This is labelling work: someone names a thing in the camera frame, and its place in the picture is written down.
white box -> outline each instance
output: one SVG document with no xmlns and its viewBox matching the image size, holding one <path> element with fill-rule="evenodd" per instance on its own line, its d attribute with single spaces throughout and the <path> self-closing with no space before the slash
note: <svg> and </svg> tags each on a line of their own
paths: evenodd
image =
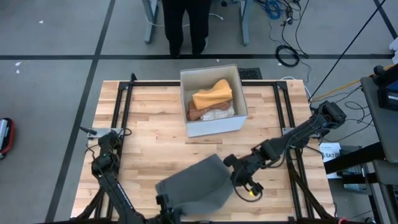
<svg viewBox="0 0 398 224">
<path fill-rule="evenodd" d="M 189 121 L 184 116 L 189 137 L 237 131 L 242 128 L 248 116 L 248 109 L 236 65 L 182 70 L 180 75 L 184 114 L 189 110 L 188 104 L 192 100 L 192 95 L 199 90 L 209 90 L 221 79 L 226 79 L 232 89 L 235 116 L 210 121 Z"/>
</svg>

person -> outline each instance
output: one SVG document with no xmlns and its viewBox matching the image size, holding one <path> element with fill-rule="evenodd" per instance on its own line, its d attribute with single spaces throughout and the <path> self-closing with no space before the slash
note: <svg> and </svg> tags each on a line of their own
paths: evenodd
<svg viewBox="0 0 398 224">
<path fill-rule="evenodd" d="M 165 34 L 170 55 L 180 56 L 183 42 L 182 17 L 187 10 L 190 21 L 192 54 L 200 55 L 207 45 L 211 0 L 163 0 Z"/>
</svg>

gray towel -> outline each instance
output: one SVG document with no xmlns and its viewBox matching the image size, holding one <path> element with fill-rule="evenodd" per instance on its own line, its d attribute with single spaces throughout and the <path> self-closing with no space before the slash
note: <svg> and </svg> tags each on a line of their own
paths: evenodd
<svg viewBox="0 0 398 224">
<path fill-rule="evenodd" d="M 229 170 L 216 155 L 198 162 L 156 185 L 159 195 L 167 194 L 168 208 L 183 215 L 203 215 L 221 208 L 233 192 Z"/>
</svg>

wooden table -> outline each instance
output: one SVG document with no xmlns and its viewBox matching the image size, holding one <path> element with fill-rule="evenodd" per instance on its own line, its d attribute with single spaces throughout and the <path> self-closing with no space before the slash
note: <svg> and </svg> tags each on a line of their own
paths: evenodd
<svg viewBox="0 0 398 224">
<path fill-rule="evenodd" d="M 299 125 L 310 116 L 304 85 L 301 80 L 290 80 L 287 84 L 295 124 Z M 118 85 L 119 81 L 103 83 L 94 128 L 111 126 Z M 249 154 L 250 148 L 259 142 L 281 136 L 272 87 L 244 86 L 243 90 L 249 114 L 240 131 L 188 138 L 179 86 L 133 88 L 127 122 L 132 135 L 124 141 L 119 181 L 138 212 L 148 218 L 159 213 L 160 208 L 155 201 L 155 184 L 160 180 L 214 153 L 222 159 L 231 153 L 240 157 Z M 120 114 L 123 113 L 124 103 L 121 104 Z M 288 124 L 283 100 L 282 106 L 285 123 Z M 318 149 L 316 142 L 311 142 L 310 145 Z M 94 151 L 98 155 L 99 148 L 94 148 Z M 99 188 L 91 174 L 92 160 L 91 154 L 87 153 L 71 217 L 83 211 Z M 303 161 L 310 190 L 326 210 L 333 214 L 335 208 L 321 155 L 304 149 Z M 259 170 L 253 178 L 264 187 L 264 196 L 260 201 L 247 203 L 233 193 L 217 212 L 207 216 L 186 217 L 185 220 L 284 221 L 288 216 L 295 216 L 286 165 L 277 169 Z M 239 192 L 250 197 L 243 188 Z M 299 194 L 303 216 L 307 216 L 301 190 Z"/>
</svg>

orange cloth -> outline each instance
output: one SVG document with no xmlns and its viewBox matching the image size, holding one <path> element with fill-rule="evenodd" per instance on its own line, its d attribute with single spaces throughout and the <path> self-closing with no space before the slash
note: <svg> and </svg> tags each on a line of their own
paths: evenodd
<svg viewBox="0 0 398 224">
<path fill-rule="evenodd" d="M 217 103 L 232 99 L 232 89 L 227 80 L 218 81 L 210 90 L 199 90 L 192 95 L 197 110 L 203 110 Z"/>
<path fill-rule="evenodd" d="M 189 102 L 189 110 L 187 112 L 187 118 L 190 121 L 196 121 L 210 109 L 227 110 L 228 108 L 229 108 L 229 102 L 222 102 L 222 103 L 217 103 L 209 108 L 205 108 L 203 110 L 197 110 L 195 104 L 193 103 L 193 101 L 191 101 Z"/>
</svg>

